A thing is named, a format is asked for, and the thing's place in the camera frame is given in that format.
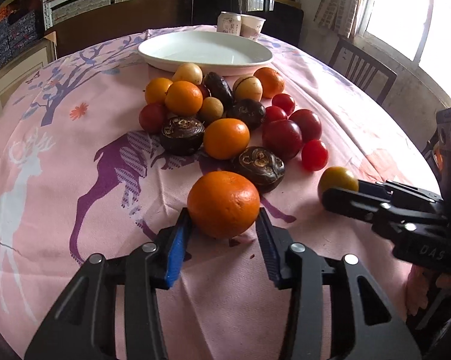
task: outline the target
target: oval white dish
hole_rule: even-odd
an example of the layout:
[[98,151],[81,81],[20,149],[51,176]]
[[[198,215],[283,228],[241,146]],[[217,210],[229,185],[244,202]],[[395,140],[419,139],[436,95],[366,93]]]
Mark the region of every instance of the oval white dish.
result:
[[155,68],[175,72],[184,62],[198,64],[203,73],[221,76],[253,73],[267,66],[273,54],[267,47],[222,32],[171,32],[139,44],[139,54]]

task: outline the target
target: pile of fruit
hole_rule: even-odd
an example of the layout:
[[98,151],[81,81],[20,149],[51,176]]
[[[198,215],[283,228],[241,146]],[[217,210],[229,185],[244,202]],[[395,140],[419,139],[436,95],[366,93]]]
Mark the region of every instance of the pile of fruit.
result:
[[[300,151],[307,171],[326,166],[321,121],[310,110],[295,111],[284,89],[282,75],[269,67],[239,77],[230,88],[217,73],[203,76],[192,63],[145,88],[139,123],[159,134],[167,152],[192,155],[203,145],[210,157],[231,161],[233,172],[204,175],[189,193],[191,218],[206,234],[229,238],[247,230],[258,215],[259,192],[273,190],[284,178],[285,163]],[[262,98],[272,99],[272,106],[265,108]],[[250,133],[259,127],[262,147],[248,147]]]

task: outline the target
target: table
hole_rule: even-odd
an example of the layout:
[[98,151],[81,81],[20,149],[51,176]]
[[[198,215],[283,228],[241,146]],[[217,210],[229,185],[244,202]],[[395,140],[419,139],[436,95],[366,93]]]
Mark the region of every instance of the table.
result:
[[[128,254],[153,238],[176,222],[202,173],[220,167],[201,152],[168,155],[140,129],[142,90],[171,74],[145,64],[137,45],[173,31],[214,28],[149,30],[76,52],[25,81],[4,108],[0,332],[20,356],[78,262],[93,252]],[[265,35],[259,42],[274,53],[298,107],[319,115],[329,166],[438,192],[419,151],[373,100],[295,47]],[[250,144],[260,142],[254,132]],[[395,260],[370,225],[326,212],[316,193],[320,175],[304,172],[299,157],[287,164],[284,181],[262,199],[273,224],[324,256],[356,254],[405,317],[409,264]],[[289,291],[268,280],[254,228],[234,242],[193,234],[188,252],[174,287],[158,293],[171,360],[277,359]],[[121,318],[116,332],[124,358]]]

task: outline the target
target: patterned curtain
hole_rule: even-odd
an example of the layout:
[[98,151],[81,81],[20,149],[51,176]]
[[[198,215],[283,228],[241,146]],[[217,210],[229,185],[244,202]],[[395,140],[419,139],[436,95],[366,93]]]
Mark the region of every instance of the patterned curtain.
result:
[[349,38],[356,33],[359,4],[363,0],[321,0],[314,21]]

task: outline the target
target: yellow-green fruit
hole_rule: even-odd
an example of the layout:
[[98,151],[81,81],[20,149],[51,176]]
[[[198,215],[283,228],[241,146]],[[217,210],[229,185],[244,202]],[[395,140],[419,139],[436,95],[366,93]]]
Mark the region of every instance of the yellow-green fruit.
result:
[[234,100],[252,99],[260,101],[262,98],[262,84],[257,77],[241,76],[232,87]]
[[186,63],[179,66],[172,76],[172,81],[188,81],[189,83],[199,85],[202,83],[202,70],[196,64]]
[[318,182],[317,194],[319,200],[322,199],[322,194],[329,188],[343,188],[358,192],[359,181],[347,168],[343,166],[331,166],[322,173],[321,179]]
[[206,97],[202,102],[202,108],[199,110],[197,116],[199,120],[206,124],[212,123],[222,117],[224,113],[224,106],[219,99],[215,97]]

